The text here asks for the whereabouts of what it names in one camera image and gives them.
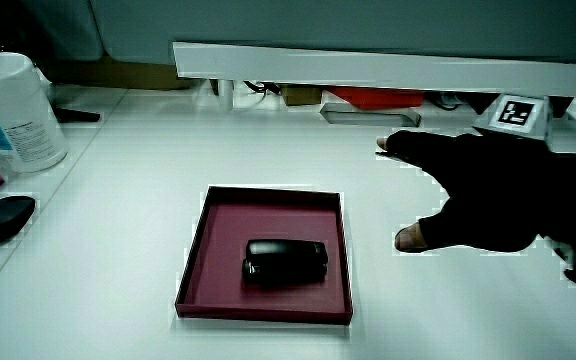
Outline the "person's right hand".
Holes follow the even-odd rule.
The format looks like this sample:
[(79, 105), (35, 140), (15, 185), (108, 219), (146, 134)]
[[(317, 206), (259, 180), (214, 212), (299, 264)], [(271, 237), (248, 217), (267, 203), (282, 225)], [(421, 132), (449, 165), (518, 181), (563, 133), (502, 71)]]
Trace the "person's right hand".
[(398, 130), (377, 144), (382, 156), (420, 168), (448, 194), (439, 213), (397, 233), (397, 250), (466, 245), (516, 252), (541, 236), (565, 244), (576, 264), (576, 153), (490, 130), (458, 136)]

